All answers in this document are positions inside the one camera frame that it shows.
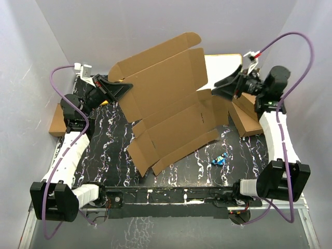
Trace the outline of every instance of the white arm segment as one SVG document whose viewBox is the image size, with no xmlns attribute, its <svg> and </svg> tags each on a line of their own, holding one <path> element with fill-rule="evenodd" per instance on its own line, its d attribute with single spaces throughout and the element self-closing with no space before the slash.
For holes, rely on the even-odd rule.
<svg viewBox="0 0 332 249">
<path fill-rule="evenodd" d="M 81 156 L 84 152 L 84 150 L 88 147 L 90 141 L 88 139 L 88 136 L 84 134 L 81 136 L 77 142 L 72 146 L 72 148 L 66 153 L 66 155 L 63 157 L 63 153 L 67 150 L 67 148 L 70 147 L 70 144 L 72 141 L 78 137 L 80 132 L 73 131 L 70 133 L 66 133 L 64 136 L 64 141 L 62 144 L 62 147 L 59 151 L 59 154 L 57 158 L 55 159 L 52 167 L 49 169 L 47 174 L 43 177 L 43 180 L 47 180 L 50 177 L 50 174 L 52 170 L 54 169 L 55 165 L 58 163 L 60 158 L 62 158 L 55 174 L 53 175 L 51 179 L 51 183 L 58 183 L 59 181 L 63 181 L 64 184 L 67 184 L 69 188 L 72 188 L 73 184 L 73 176 L 75 174 L 77 165 L 79 163 L 79 160 L 81 159 Z"/>
<path fill-rule="evenodd" d="M 78 208 L 81 209 L 89 202 L 98 199 L 99 186 L 95 184 L 83 184 L 79 188 L 74 189 L 73 193 L 78 199 Z"/>
<path fill-rule="evenodd" d="M 284 151 L 282 148 L 283 141 L 281 139 L 280 128 L 278 122 L 276 121 L 275 115 L 275 112 L 264 112 L 259 120 L 259 123 L 263 128 L 266 143 L 268 146 L 269 162 L 272 160 L 277 161 L 277 159 L 279 158 L 285 161 Z M 289 138 L 286 123 L 286 114 L 279 113 L 279 119 L 285 135 L 284 142 L 286 144 L 288 161 L 291 163 L 296 163 L 296 161 L 300 161 L 300 159 L 296 155 L 293 149 L 291 139 Z"/>
<path fill-rule="evenodd" d="M 283 161 L 285 161 L 284 151 L 282 148 L 283 141 L 281 139 L 280 128 L 275 115 L 276 115 L 275 112 L 270 112 L 270 113 L 264 112 L 259 120 L 259 123 L 263 128 L 266 143 L 268 146 L 269 162 L 272 160 L 277 161 L 277 159 L 282 159 Z M 282 124 L 282 128 L 284 131 L 284 136 L 285 136 L 284 142 L 286 144 L 288 162 L 296 163 L 296 161 L 300 161 L 300 159 L 296 155 L 293 149 L 291 139 L 289 138 L 289 133 L 286 124 L 286 114 L 279 113 L 279 120 L 280 123 Z M 256 184 L 257 184 L 257 179 L 241 180 L 240 194 L 244 196 L 258 197 Z"/>
</svg>

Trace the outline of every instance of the white bracket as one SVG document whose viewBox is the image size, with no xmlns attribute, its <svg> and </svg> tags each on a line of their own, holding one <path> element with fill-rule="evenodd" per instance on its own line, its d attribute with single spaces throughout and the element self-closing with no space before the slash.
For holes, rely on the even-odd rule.
<svg viewBox="0 0 332 249">
<path fill-rule="evenodd" d="M 91 77 L 91 70 L 92 66 L 90 65 L 81 65 L 80 63 L 74 63 L 74 69 L 79 70 L 79 77 L 85 81 L 86 83 L 92 85 L 95 87 L 95 84 L 93 83 L 92 77 Z"/>
</svg>

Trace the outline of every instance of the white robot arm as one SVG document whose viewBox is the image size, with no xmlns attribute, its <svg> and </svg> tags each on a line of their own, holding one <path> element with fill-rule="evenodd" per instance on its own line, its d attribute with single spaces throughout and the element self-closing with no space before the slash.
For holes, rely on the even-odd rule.
<svg viewBox="0 0 332 249">
<path fill-rule="evenodd" d="M 77 110 L 88 117 L 90 112 L 105 100 L 109 103 L 117 102 L 133 85 L 109 82 L 100 75 L 90 77 L 91 66 L 88 65 L 81 66 L 75 63 L 75 69 L 80 70 L 80 77 L 87 83 L 87 89 L 82 98 L 73 94 L 65 96 L 72 105 L 64 99 L 60 102 L 67 127 L 63 145 L 41 182 L 34 182 L 30 188 L 38 219 L 42 219 L 44 213 L 47 220 L 72 222 L 78 210 L 84 205 L 89 202 L 98 204 L 105 202 L 103 185 L 100 183 L 87 183 L 72 190 L 77 165 L 94 133 L 94 120 L 88 119 L 90 125 L 87 128 L 86 121 Z"/>
</svg>

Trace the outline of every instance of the cardboard sheet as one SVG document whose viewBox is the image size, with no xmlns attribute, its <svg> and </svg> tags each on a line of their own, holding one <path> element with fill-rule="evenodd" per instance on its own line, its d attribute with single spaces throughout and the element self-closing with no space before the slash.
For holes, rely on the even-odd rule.
<svg viewBox="0 0 332 249">
<path fill-rule="evenodd" d="M 57 105 L 56 111 L 52 119 L 50 129 L 48 131 L 52 136 L 60 137 L 66 133 L 66 125 L 63 121 L 63 111 L 60 104 Z"/>
<path fill-rule="evenodd" d="M 263 133 L 258 122 L 241 110 L 234 103 L 229 103 L 229 114 L 239 132 L 240 137 L 252 136 Z"/>
<path fill-rule="evenodd" d="M 233 99 L 235 105 L 243 110 L 252 119 L 258 122 L 257 113 L 255 112 L 255 96 L 243 93 L 238 99 Z"/>
<path fill-rule="evenodd" d="M 170 164 L 217 139 L 216 125 L 228 124 L 227 105 L 206 85 L 204 51 L 191 49 L 201 38 L 184 33 L 118 62 L 108 80 L 134 87 L 119 101 L 135 139 L 128 152 L 141 176 L 158 175 Z"/>
</svg>

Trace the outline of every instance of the red wire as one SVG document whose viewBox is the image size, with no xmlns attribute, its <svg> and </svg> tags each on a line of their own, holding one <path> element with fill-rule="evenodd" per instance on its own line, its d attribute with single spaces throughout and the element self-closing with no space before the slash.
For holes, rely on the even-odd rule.
<svg viewBox="0 0 332 249">
<path fill-rule="evenodd" d="M 258 53 L 257 55 L 254 56 L 255 59 L 257 59 L 258 57 L 260 57 L 261 53 Z"/>
</svg>

